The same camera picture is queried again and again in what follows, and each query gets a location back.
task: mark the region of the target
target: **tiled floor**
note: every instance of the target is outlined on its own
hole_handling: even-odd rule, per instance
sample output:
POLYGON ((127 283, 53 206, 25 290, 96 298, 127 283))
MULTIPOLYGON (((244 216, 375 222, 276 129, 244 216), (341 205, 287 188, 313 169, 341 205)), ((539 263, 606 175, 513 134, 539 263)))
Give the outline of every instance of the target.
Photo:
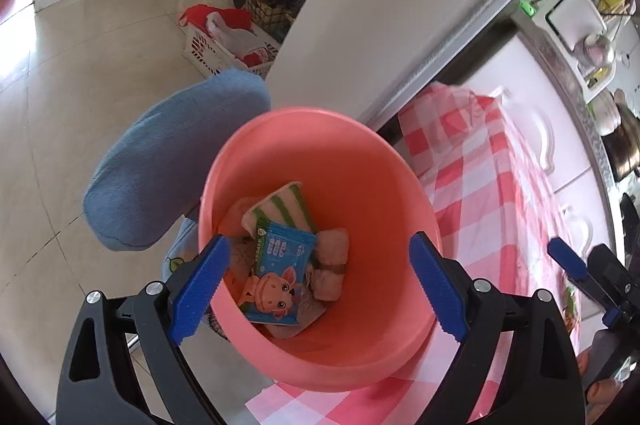
MULTIPOLYGON (((159 276, 177 231, 148 251, 111 252, 88 228, 81 199, 100 158, 144 110, 202 79, 181 55, 176 25, 199 3, 231 6, 64 0, 0 24, 0 351, 45 416, 84 294, 139 291, 159 276)), ((188 360, 229 423, 254 423, 242 404, 268 381, 209 334, 187 341, 188 360), (223 361, 220 375, 202 357, 223 361)), ((161 401, 140 354, 136 370, 154 410, 161 401)))

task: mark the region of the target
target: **blue cushion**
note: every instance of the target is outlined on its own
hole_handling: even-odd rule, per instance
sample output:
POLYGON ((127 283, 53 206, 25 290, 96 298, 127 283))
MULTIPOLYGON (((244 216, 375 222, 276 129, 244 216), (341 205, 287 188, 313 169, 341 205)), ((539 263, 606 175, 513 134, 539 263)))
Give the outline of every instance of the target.
POLYGON ((112 250, 156 243, 198 204, 225 141, 270 108, 259 76, 229 69, 149 109, 106 154, 84 195, 100 242, 112 250))

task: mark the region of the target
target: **pink bucket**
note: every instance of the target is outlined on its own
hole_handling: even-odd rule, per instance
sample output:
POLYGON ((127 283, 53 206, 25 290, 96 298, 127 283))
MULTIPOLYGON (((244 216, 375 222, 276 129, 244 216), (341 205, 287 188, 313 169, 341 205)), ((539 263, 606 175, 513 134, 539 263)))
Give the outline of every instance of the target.
POLYGON ((374 384, 402 367, 435 319, 409 263, 419 230, 440 248, 431 204, 410 167, 362 124, 316 108, 269 112, 241 127, 215 159, 200 209, 200 247, 231 205, 290 181, 320 230, 346 228, 349 262, 342 297, 298 336, 260 332, 224 282, 211 306, 236 349, 256 369, 308 391, 374 384))

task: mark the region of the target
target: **cartoon character face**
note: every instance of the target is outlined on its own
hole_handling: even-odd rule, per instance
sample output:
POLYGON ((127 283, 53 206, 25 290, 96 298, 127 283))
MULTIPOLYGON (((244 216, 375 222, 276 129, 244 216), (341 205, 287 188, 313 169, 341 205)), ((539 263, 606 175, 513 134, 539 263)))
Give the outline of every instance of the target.
POLYGON ((251 276, 247 279, 242 299, 255 303, 258 311, 271 313, 282 318, 300 300, 296 293, 302 285, 295 284, 296 270, 289 266, 279 277, 270 272, 263 277, 251 276))

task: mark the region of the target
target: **white plastic basket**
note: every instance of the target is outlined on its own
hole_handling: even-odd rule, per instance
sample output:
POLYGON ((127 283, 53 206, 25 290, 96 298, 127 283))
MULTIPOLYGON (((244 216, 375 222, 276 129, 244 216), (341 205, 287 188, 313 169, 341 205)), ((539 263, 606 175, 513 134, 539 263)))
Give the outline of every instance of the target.
POLYGON ((266 78, 271 66, 273 66, 273 60, 278 54, 280 44, 255 24, 252 24, 252 31, 260 40, 266 43, 267 51, 272 57, 270 62, 248 68, 244 62, 238 60, 224 46, 212 40, 208 35, 191 24, 187 25, 187 44, 182 54, 188 58, 191 64, 206 78, 209 78, 212 74, 220 74, 220 72, 229 68, 250 71, 266 78))

